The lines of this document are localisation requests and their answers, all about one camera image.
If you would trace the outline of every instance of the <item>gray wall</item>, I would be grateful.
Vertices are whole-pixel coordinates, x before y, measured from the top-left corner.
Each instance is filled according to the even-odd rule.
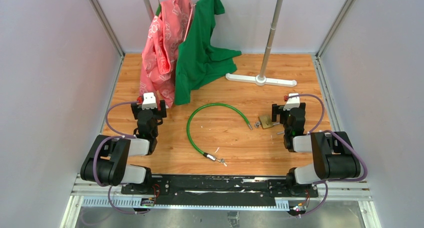
[[[423,0],[356,0],[322,58],[383,227],[423,227]]]
[[[263,53],[277,0],[221,1],[226,14],[216,17],[212,44],[244,53]],[[141,52],[150,26],[143,0],[99,2],[125,51]],[[158,1],[150,2],[156,11]],[[272,52],[317,51],[344,2],[284,0]]]
[[[88,0],[0,0],[0,227],[58,227],[120,58]]]

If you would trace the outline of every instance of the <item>green cable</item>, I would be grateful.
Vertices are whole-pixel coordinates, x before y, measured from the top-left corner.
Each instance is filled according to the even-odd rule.
[[[190,118],[188,118],[187,121],[187,136],[188,136],[188,140],[190,141],[191,145],[200,153],[200,154],[204,154],[204,152],[194,143],[192,136],[190,135],[190,123],[192,122],[193,117],[202,109],[207,108],[207,107],[211,107],[211,106],[224,106],[227,108],[230,108],[234,111],[236,111],[246,122],[246,124],[249,126],[249,129],[252,130],[252,126],[249,123],[249,120],[246,118],[246,116],[238,109],[236,109],[235,107],[228,105],[228,104],[222,104],[222,103],[212,103],[212,104],[206,104],[201,106],[200,108],[196,109],[190,116]]]

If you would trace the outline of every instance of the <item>green t-shirt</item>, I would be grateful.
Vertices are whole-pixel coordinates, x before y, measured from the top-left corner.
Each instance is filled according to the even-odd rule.
[[[199,0],[187,39],[178,47],[175,75],[175,104],[190,102],[191,90],[199,89],[237,70],[233,57],[241,51],[211,46],[215,15],[224,14],[221,0]]]

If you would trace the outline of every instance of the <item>wooden floor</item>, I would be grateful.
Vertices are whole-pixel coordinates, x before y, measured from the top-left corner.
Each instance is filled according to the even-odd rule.
[[[242,55],[234,59],[238,70],[235,74],[259,73],[262,55]],[[136,100],[139,95],[141,55],[128,54],[122,66],[112,104]],[[225,107],[209,107],[194,117],[191,136],[203,151],[224,158],[228,167],[212,162],[200,155],[190,145],[186,135],[186,124],[191,113],[208,103],[226,103],[241,110],[252,126],[258,116],[271,115],[273,103],[284,104],[288,93],[309,93],[321,97],[314,66],[309,55],[271,55],[266,71],[267,77],[295,79],[293,88],[262,86],[232,82],[224,77],[192,91],[191,103],[168,109],[168,117],[159,126],[157,147],[153,155],[130,157],[128,163],[150,167],[153,173],[174,174],[254,174],[285,175],[292,167],[312,162],[310,154],[289,153],[284,148],[283,131],[278,125],[270,129],[249,130],[243,119]],[[301,97],[306,102],[305,130],[311,129],[319,120],[321,106],[314,98]],[[109,114],[112,127],[124,133],[132,133],[136,121],[129,106],[115,108]],[[318,129],[329,129],[325,115]],[[104,134],[114,135],[105,126]]]

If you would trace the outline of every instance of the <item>white rack base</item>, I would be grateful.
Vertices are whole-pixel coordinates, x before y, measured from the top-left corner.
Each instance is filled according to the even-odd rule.
[[[296,86],[296,84],[298,84],[296,80],[270,79],[265,76],[261,79],[259,75],[254,77],[254,76],[247,76],[247,75],[226,74],[225,77],[226,79],[230,81],[255,83],[258,86],[269,84],[269,85],[277,85],[277,86],[294,87]]]

